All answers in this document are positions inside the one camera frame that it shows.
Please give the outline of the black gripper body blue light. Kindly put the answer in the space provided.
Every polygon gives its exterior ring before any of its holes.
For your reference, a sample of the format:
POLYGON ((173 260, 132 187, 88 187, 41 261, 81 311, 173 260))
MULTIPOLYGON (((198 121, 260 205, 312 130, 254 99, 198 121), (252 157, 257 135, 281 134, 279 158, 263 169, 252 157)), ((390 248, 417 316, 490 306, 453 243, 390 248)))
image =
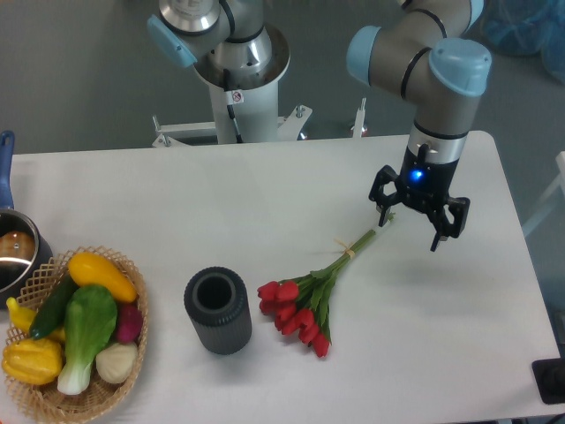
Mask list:
POLYGON ((449 195, 466 139, 466 135, 455 139, 410 135, 400 175, 395 181, 395 199, 431 216, 439 216, 445 210, 455 216, 466 215, 467 199, 449 195))

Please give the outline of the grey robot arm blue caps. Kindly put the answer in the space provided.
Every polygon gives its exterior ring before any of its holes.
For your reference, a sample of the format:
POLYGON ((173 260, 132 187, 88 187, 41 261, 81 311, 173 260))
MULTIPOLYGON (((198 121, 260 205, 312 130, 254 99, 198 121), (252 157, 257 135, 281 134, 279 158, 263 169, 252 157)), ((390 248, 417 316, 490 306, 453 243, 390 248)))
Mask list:
POLYGON ((416 107, 402 167, 386 165, 368 198, 380 224, 397 204, 427 216, 431 245, 456 239, 471 202, 449 193, 492 64, 489 50, 464 34, 481 16, 482 1, 402 1, 403 18, 392 28, 365 26, 350 41, 346 68, 369 87, 400 96, 416 107))

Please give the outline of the second grey robot arm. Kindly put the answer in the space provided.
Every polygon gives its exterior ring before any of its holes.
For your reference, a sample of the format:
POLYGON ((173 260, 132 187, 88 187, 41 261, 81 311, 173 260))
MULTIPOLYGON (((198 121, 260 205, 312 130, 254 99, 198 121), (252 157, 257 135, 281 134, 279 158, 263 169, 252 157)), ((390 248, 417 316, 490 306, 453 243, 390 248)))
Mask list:
POLYGON ((264 27, 261 1, 160 1, 147 20, 153 43, 173 64, 188 68, 223 42, 243 43, 264 27))

